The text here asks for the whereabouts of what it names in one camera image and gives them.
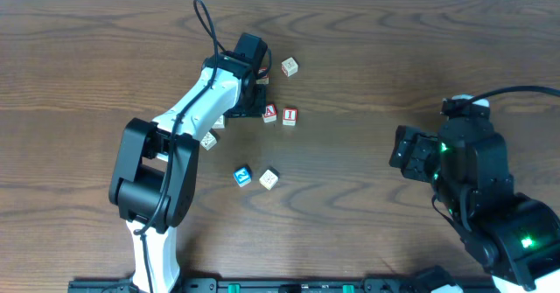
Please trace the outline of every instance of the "black cable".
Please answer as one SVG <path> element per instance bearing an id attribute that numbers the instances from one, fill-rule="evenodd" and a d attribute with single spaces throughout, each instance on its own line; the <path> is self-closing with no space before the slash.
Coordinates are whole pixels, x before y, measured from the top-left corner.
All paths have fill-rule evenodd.
<path id="1" fill-rule="evenodd" d="M 468 232 L 472 232 L 471 225 L 469 224 L 469 218 L 466 211 L 466 203 L 468 202 L 469 193 L 471 192 L 472 188 L 463 187 L 461 188 L 461 193 L 459 196 L 459 210 L 461 212 L 461 223 L 463 223 L 463 227 Z"/>
<path id="2" fill-rule="evenodd" d="M 436 207 L 436 200 L 438 199 L 437 195 L 433 195 L 433 197 L 431 197 L 431 206 L 433 206 L 434 210 L 436 210 L 437 213 L 439 213 L 446 221 L 447 223 L 449 223 L 452 227 L 454 227 L 454 222 L 452 219 L 448 218 L 447 215 L 441 213 L 441 211 L 438 210 L 438 208 Z"/>
<path id="3" fill-rule="evenodd" d="M 494 95 L 497 95 L 497 94 L 511 93 L 511 92 L 538 92 L 538 93 L 544 93 L 544 94 L 549 94 L 549 95 L 554 95 L 554 96 L 560 97 L 560 90 L 557 90 L 557 89 L 552 88 L 552 87 L 539 87 L 539 86 L 504 87 L 504 88 L 499 88 L 499 89 L 494 90 L 494 91 L 486 92 L 484 94 L 480 94 L 478 96 L 473 97 L 470 100 L 462 101 L 462 102 L 460 102 L 460 104 L 456 108 L 451 108 L 451 109 L 445 111 L 445 114 L 449 114 L 449 113 L 452 113 L 452 112 L 459 111 L 459 110 L 463 109 L 465 106 L 473 104 L 474 102 L 480 101 L 480 100 L 485 99 L 487 97 L 494 96 Z"/>
<path id="4" fill-rule="evenodd" d="M 259 73 L 256 78 L 257 79 L 262 79 L 264 78 L 267 74 L 269 74 L 270 69 L 272 68 L 272 51 L 270 49 L 267 49 L 266 51 L 269 54 L 269 67 L 266 68 L 266 70 L 262 71 L 261 73 Z"/>
<path id="5" fill-rule="evenodd" d="M 206 14 L 206 19 L 208 20 L 208 24 L 210 24 L 210 30 L 208 30 L 207 24 L 204 23 L 204 20 L 200 16 L 199 8 L 196 5 L 196 3 L 200 3 L 200 6 L 202 6 L 202 9 L 204 9 L 204 13 Z M 206 30 L 208 35 L 214 40 L 214 44 L 218 44 L 220 49 L 223 52 L 225 52 L 226 49 L 224 48 L 224 46 L 222 46 L 220 44 L 220 42 L 218 41 L 218 39 L 216 39 L 216 32 L 214 31 L 214 23 L 212 23 L 212 19 L 210 18 L 210 14 L 208 14 L 208 10 L 207 10 L 207 7 L 204 5 L 204 2 L 202 2 L 202 0 L 194 0 L 192 2 L 192 4 L 194 4 L 194 11 L 196 12 L 196 16 L 199 18 L 199 21 L 202 24 L 202 27 L 204 27 L 204 29 Z"/>
<path id="6" fill-rule="evenodd" d="M 143 265 L 146 267 L 146 275 L 148 276 L 148 286 L 150 287 L 150 293 L 154 291 L 151 284 L 150 275 L 150 263 L 148 261 L 148 242 L 146 241 L 146 234 L 140 236 L 140 241 L 142 241 L 142 251 L 143 251 Z"/>

